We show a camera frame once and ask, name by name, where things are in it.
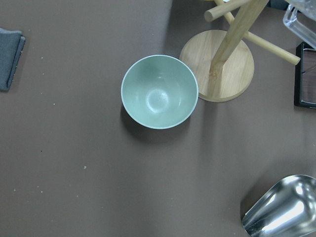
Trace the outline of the dark framed tray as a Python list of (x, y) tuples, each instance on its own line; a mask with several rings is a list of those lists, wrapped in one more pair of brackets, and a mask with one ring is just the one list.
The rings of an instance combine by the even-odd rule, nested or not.
[(295, 66), (294, 105), (316, 108), (316, 50), (306, 42), (296, 48), (300, 62)]

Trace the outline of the light green bowl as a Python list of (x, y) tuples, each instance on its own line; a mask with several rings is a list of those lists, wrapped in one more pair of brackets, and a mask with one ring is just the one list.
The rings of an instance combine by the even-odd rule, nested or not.
[(168, 129), (193, 113), (198, 102), (198, 83), (192, 70), (179, 59), (150, 55), (127, 70), (120, 93), (123, 107), (137, 123)]

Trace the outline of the wooden mug tree stand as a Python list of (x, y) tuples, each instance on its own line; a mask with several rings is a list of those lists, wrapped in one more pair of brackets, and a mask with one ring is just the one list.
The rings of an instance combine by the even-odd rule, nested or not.
[(192, 37), (183, 47), (180, 60), (195, 74), (199, 97), (211, 102), (225, 102), (240, 96), (254, 75), (254, 60), (247, 39), (285, 61), (297, 65), (300, 58), (249, 32), (267, 4), (265, 0), (217, 0), (204, 13), (207, 22), (221, 16), (228, 21), (228, 31), (208, 30)]

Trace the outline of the metal scoop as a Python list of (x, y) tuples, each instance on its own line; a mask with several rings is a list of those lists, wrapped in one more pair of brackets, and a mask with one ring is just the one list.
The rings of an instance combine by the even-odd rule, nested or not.
[(251, 237), (303, 237), (316, 231), (316, 179), (290, 175), (273, 185), (246, 213)]

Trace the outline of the folded grey cloth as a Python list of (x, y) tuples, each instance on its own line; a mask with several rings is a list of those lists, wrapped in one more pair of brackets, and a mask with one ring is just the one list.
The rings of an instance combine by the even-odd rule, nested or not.
[(0, 29), (0, 90), (9, 91), (19, 58), (24, 48), (25, 37), (21, 31)]

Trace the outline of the clear plastic container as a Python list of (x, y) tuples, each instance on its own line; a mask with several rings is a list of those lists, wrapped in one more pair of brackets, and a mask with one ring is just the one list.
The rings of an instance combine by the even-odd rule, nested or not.
[(316, 48), (316, 33), (303, 25), (297, 17), (298, 11), (306, 17), (316, 20), (316, 1), (315, 0), (287, 0), (287, 10), (283, 17), (283, 24), (301, 40)]

